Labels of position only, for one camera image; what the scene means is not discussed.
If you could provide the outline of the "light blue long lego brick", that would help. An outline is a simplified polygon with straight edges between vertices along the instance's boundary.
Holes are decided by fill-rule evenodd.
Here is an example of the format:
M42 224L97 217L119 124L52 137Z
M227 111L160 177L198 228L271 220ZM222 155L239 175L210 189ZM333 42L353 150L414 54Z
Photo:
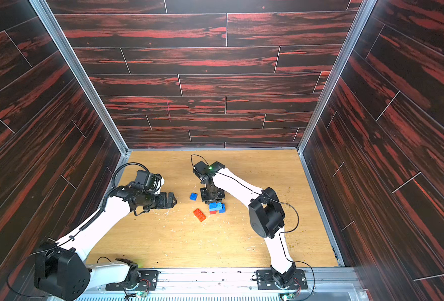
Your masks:
M221 202L209 203L209 211L218 211L218 203Z

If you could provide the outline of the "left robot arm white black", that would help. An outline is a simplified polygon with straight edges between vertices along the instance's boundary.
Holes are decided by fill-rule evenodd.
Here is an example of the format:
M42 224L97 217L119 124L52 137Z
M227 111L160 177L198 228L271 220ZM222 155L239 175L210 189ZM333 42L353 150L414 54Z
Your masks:
M142 282L138 265L127 259L85 263L94 246L121 219L141 207L169 209L177 203L174 193L151 193L130 183L111 189L100 209L55 243L44 243L35 254L34 286L63 300L76 300L84 291L114 283L132 289Z

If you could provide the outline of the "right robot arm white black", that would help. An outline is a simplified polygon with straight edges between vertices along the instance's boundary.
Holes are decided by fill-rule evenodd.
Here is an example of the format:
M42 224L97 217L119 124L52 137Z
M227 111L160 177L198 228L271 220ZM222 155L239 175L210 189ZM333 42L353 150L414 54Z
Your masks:
M193 172L207 189L222 189L248 208L251 227L267 245L274 282L279 288L289 287L297 267L285 240L285 212L277 193L242 180L218 161L211 165L199 161L193 165Z

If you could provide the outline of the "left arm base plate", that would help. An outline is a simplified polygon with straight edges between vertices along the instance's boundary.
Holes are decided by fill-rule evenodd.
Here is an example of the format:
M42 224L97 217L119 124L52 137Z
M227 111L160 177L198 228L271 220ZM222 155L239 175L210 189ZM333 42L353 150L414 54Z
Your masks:
M123 282L109 283L105 286L105 290L120 292L154 291L157 288L159 273L158 270L138 270L137 273L130 272Z

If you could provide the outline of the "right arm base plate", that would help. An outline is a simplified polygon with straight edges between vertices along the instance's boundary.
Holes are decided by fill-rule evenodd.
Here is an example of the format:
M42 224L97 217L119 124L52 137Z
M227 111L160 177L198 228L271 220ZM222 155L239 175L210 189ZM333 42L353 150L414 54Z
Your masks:
M303 270L280 274L273 269L257 270L251 277L258 290L307 290L308 283Z

